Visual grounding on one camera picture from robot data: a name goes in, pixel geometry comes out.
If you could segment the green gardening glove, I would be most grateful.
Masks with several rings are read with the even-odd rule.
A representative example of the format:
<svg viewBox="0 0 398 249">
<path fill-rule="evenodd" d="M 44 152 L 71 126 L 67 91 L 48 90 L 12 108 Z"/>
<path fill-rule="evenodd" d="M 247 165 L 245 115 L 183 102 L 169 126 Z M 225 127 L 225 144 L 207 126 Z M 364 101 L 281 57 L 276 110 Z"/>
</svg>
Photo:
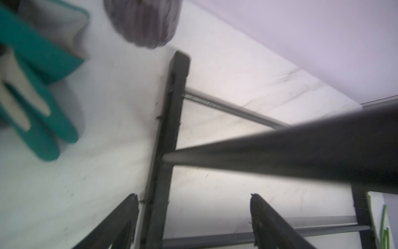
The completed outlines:
<svg viewBox="0 0 398 249">
<path fill-rule="evenodd" d="M 79 138 L 48 86 L 84 63 L 75 41 L 89 19 L 65 1 L 1 1 L 1 117 L 44 161 Z"/>
</svg>

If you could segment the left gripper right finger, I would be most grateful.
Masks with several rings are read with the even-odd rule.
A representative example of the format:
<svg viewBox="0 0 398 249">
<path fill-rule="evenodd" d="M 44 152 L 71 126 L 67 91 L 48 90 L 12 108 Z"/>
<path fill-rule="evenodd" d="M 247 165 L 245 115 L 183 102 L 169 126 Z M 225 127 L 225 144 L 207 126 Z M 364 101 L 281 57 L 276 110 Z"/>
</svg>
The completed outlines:
<svg viewBox="0 0 398 249">
<path fill-rule="evenodd" d="M 250 199 L 255 246 L 259 249 L 313 249 L 260 195 Z"/>
</svg>

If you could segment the white tulip upper right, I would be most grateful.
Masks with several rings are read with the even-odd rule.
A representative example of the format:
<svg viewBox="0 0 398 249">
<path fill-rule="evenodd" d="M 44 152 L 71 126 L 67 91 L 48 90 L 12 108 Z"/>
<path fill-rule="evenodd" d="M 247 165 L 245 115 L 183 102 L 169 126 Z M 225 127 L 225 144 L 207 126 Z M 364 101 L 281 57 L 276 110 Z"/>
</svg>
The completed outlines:
<svg viewBox="0 0 398 249">
<path fill-rule="evenodd" d="M 372 228 L 378 249 L 394 249 L 391 227 L 388 219 L 388 206 L 383 193 L 368 192 L 367 201 L 372 221 Z"/>
</svg>

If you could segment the purple ribbed vase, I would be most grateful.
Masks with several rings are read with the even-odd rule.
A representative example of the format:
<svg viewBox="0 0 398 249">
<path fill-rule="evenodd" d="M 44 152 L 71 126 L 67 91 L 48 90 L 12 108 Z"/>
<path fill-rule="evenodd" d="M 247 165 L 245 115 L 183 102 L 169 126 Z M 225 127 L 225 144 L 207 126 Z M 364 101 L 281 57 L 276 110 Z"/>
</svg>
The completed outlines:
<svg viewBox="0 0 398 249">
<path fill-rule="evenodd" d="M 111 0 L 103 5 L 114 29 L 126 41 L 156 49 L 174 38 L 182 1 Z"/>
</svg>

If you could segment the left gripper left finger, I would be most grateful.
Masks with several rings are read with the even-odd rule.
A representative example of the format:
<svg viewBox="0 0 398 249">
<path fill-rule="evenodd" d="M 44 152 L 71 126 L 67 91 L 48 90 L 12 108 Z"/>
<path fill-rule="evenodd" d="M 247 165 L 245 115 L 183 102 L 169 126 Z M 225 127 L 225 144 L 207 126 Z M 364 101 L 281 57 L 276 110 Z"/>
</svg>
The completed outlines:
<svg viewBox="0 0 398 249">
<path fill-rule="evenodd" d="M 92 232 L 73 249 L 131 248 L 139 215 L 137 195 L 128 195 Z"/>
</svg>

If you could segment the black clothes rack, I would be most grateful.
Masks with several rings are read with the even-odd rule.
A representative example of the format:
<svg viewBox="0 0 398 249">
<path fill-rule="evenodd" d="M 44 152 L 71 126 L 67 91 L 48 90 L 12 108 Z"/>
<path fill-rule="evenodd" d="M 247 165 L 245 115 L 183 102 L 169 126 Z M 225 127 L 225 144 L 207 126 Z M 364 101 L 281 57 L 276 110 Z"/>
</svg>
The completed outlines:
<svg viewBox="0 0 398 249">
<path fill-rule="evenodd" d="M 142 249 L 200 249 L 255 243 L 254 233 L 164 239 L 172 173 L 193 166 L 317 179 L 352 186 L 357 225 L 295 230 L 305 239 L 359 232 L 362 247 L 377 249 L 367 201 L 370 191 L 398 191 L 398 104 L 386 102 L 329 119 L 288 125 L 186 87 L 190 58 L 177 51 L 170 63 L 143 218 Z M 273 132 L 176 149 L 184 100 L 268 127 Z"/>
</svg>

